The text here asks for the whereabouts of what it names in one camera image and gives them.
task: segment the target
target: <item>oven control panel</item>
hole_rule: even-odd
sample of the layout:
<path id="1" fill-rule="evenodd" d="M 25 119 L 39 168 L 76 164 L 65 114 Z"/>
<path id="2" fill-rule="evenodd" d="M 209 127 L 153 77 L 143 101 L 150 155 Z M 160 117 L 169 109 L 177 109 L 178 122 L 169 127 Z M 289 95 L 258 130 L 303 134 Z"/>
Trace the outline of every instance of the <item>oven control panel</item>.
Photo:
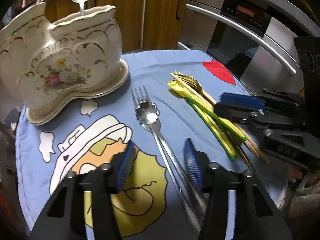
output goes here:
<path id="1" fill-rule="evenodd" d="M 221 11 L 233 16 L 232 20 L 239 19 L 262 33 L 266 32 L 271 20 L 262 9 L 244 0 L 224 0 Z"/>

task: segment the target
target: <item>oven door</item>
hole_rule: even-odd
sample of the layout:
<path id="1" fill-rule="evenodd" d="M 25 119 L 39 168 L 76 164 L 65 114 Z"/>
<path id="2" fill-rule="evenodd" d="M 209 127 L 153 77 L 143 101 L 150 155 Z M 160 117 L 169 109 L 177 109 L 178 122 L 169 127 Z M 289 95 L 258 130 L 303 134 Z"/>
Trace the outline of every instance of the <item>oven door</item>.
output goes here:
<path id="1" fill-rule="evenodd" d="M 265 33 L 246 28 L 219 9 L 188 0 L 178 42 L 222 62 L 252 92 L 263 88 L 300 93 L 303 74 L 293 39 L 296 35 L 274 18 Z"/>

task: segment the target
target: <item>table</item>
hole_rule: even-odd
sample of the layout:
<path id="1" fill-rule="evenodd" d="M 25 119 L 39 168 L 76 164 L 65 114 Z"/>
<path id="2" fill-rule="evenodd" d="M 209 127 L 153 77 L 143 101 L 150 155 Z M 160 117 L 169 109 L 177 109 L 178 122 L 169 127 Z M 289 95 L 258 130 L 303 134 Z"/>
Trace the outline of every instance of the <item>table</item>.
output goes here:
<path id="1" fill-rule="evenodd" d="M 84 173 L 106 162 L 112 154 L 122 152 L 131 139 L 137 156 L 125 189 L 112 195 L 115 215 L 123 237 L 135 239 L 194 240 L 197 235 L 185 219 L 175 188 L 166 171 L 156 143 L 135 117 L 130 89 L 145 85 L 152 102 L 160 110 L 161 131 L 183 165 L 183 145 L 191 138 L 196 149 L 206 152 L 227 170 L 242 172 L 247 166 L 238 158 L 230 161 L 209 128 L 186 102 L 169 91 L 167 80 L 175 70 L 193 75 L 217 101 L 223 92 L 246 94 L 236 85 L 226 83 L 203 67 L 211 57 L 195 50 L 145 51 L 123 55 L 130 68 L 130 77 L 115 92 L 96 99 L 76 99 L 70 102 L 52 121 L 34 126 L 26 119 L 23 109 L 17 127 L 16 165 L 20 204 L 30 229 L 46 201 L 57 186 L 63 169 Z M 103 139 L 98 130 L 108 131 Z M 77 137 L 86 132 L 98 138 L 90 150 L 81 155 Z M 57 158 L 68 148 L 70 155 Z M 261 182 L 275 200 L 286 181 L 281 161 L 271 159 L 267 166 L 244 148 Z M 234 198 L 230 193 L 227 238 L 233 236 Z M 93 239 L 90 193 L 85 194 L 85 217 L 88 239 Z"/>

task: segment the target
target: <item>yellow cartoon print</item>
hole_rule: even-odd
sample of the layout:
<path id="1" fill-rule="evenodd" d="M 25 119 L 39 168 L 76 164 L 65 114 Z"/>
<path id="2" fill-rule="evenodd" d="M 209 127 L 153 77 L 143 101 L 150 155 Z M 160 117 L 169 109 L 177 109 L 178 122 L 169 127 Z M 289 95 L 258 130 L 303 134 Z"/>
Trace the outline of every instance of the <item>yellow cartoon print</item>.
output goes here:
<path id="1" fill-rule="evenodd" d="M 50 183 L 52 194 L 73 170 L 83 174 L 109 163 L 113 155 L 123 152 L 132 137 L 132 130 L 112 115 L 106 115 L 87 129 L 79 125 L 65 141 L 58 145 L 58 157 Z M 154 223 L 166 207 L 166 169 L 156 157 L 142 152 L 135 146 L 136 156 L 124 190 L 111 195 L 114 213 L 122 237 L 141 233 Z M 85 223 L 92 227 L 91 192 L 84 194 Z"/>

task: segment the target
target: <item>yellow flower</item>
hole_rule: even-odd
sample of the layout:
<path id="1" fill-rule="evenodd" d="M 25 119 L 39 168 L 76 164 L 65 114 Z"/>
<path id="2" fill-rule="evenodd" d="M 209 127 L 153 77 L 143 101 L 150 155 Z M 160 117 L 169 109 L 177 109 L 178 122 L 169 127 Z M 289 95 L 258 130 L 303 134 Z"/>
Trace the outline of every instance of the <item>yellow flower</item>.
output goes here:
<path id="1" fill-rule="evenodd" d="M 56 63 L 58 67 L 65 67 L 66 66 L 66 58 L 59 58 Z"/>

